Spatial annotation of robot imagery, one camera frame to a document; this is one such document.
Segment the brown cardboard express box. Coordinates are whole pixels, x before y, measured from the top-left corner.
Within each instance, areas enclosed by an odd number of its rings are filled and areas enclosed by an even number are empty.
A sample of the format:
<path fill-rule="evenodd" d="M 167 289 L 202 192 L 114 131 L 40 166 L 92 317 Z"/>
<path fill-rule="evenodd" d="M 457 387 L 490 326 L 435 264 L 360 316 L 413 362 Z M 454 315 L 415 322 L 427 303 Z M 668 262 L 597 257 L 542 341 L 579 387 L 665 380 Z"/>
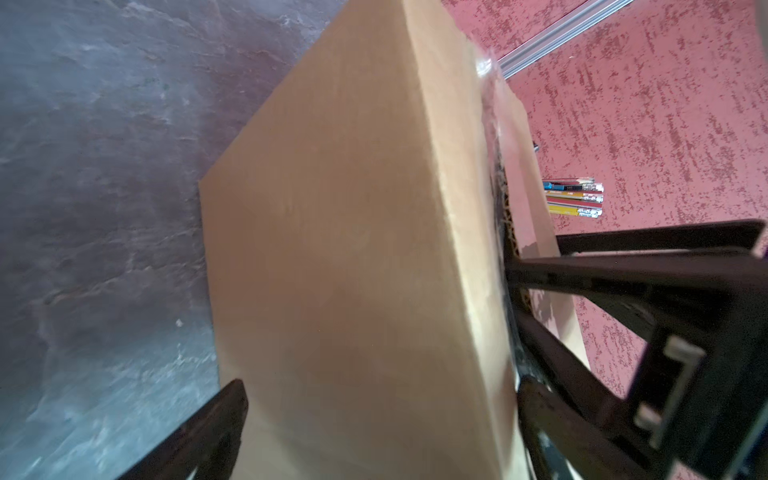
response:
<path fill-rule="evenodd" d="M 200 185 L 237 479 L 525 479 L 497 217 L 558 247 L 526 111 L 438 1 L 350 1 Z"/>

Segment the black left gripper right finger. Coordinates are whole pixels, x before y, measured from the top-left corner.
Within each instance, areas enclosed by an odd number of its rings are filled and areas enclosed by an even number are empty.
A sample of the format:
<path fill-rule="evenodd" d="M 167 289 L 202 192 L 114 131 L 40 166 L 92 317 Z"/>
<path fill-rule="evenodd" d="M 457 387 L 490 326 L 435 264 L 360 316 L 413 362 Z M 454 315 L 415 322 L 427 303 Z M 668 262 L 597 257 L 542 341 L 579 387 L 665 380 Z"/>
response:
<path fill-rule="evenodd" d="M 520 428 L 539 479 L 552 479 L 540 436 L 545 435 L 584 479 L 647 479 L 649 474 L 558 395 L 531 376 L 517 392 Z"/>

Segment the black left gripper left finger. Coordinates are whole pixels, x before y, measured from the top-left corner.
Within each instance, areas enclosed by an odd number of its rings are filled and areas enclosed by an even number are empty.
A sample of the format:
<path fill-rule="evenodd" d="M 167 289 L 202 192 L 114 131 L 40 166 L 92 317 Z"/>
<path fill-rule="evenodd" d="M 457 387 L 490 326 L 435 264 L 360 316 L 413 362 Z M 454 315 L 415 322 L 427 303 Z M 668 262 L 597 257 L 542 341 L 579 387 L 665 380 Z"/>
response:
<path fill-rule="evenodd" d="M 248 407 L 243 381 L 229 382 L 119 479 L 229 479 Z"/>

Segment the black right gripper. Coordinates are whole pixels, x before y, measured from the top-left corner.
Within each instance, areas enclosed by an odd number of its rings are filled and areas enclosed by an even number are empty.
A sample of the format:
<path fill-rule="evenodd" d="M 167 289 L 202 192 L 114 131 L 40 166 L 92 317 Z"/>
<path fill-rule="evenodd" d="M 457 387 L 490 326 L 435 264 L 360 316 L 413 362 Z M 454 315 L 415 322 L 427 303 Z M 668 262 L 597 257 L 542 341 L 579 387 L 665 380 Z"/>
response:
<path fill-rule="evenodd" d="M 562 255 L 712 250 L 506 264 L 513 286 L 626 305 L 653 329 L 628 398 L 655 457 L 625 478 L 665 479 L 676 463 L 707 479 L 767 475 L 767 263 L 741 250 L 764 229 L 749 219 L 558 235 Z"/>

